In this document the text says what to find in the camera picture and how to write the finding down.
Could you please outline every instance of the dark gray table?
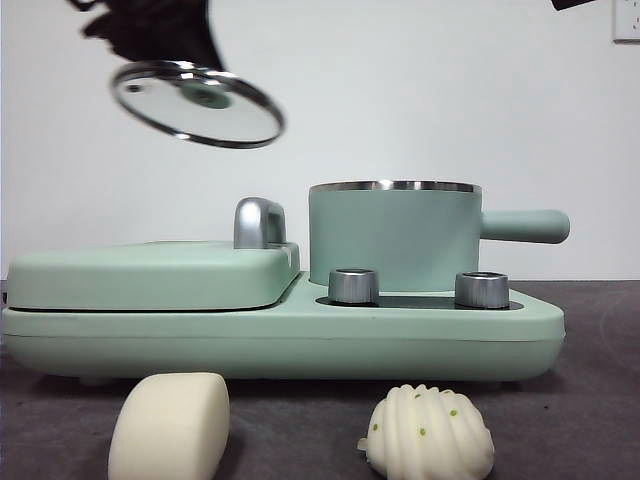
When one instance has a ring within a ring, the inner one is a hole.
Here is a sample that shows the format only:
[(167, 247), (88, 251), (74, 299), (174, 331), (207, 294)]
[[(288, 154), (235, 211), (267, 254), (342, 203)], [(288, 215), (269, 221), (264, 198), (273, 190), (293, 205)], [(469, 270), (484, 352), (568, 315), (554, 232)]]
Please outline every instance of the dark gray table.
[[(496, 446), (490, 479), (640, 478), (640, 282), (514, 282), (566, 313), (553, 370), (524, 382), (425, 382), (468, 395)], [(356, 451), (402, 382), (229, 381), (231, 433), (216, 480), (376, 479)], [(2, 480), (106, 479), (135, 382), (88, 388), (2, 352)]]

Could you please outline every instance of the silver handle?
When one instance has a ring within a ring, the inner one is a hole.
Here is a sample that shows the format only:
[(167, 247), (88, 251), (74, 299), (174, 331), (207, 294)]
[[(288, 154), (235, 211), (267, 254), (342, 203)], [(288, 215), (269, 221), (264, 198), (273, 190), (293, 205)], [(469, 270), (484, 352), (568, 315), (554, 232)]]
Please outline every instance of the silver handle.
[(267, 248), (269, 243), (285, 243), (284, 209), (260, 197), (243, 198), (236, 206), (233, 248)]

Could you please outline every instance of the appliance base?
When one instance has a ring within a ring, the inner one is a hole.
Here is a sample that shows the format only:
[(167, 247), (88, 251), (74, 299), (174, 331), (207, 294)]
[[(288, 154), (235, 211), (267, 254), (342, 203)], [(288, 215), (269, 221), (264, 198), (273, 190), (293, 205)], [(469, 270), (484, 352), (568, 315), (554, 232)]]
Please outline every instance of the appliance base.
[[(415, 293), (451, 297), (453, 292)], [(4, 311), (4, 341), (35, 370), (139, 378), (213, 371), (226, 378), (514, 381), (555, 361), (562, 310), (510, 291), (514, 310), (325, 305), (307, 272), (269, 307), (236, 311)]]

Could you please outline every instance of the white wall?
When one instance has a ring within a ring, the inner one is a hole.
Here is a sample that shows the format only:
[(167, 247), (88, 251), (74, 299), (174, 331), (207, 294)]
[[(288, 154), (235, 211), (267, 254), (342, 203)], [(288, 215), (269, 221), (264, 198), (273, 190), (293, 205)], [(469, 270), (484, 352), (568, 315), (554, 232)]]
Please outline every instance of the white wall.
[(477, 183), (485, 208), (559, 208), (559, 246), (483, 242), (512, 278), (640, 278), (640, 46), (608, 0), (216, 0), (230, 70), (289, 119), (271, 147), (183, 143), (106, 88), (123, 60), (62, 0), (2, 4), (3, 277), (37, 249), (230, 239), (235, 202), (287, 212), (308, 265), (307, 189), (347, 179)]

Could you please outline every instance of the pot handle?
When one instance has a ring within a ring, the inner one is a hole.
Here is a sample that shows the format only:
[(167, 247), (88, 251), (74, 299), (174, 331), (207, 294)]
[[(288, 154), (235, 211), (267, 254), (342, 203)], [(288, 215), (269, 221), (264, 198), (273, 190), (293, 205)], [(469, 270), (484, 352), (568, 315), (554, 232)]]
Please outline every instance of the pot handle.
[(482, 213), (480, 238), (560, 243), (569, 236), (569, 217), (559, 210), (502, 210)]

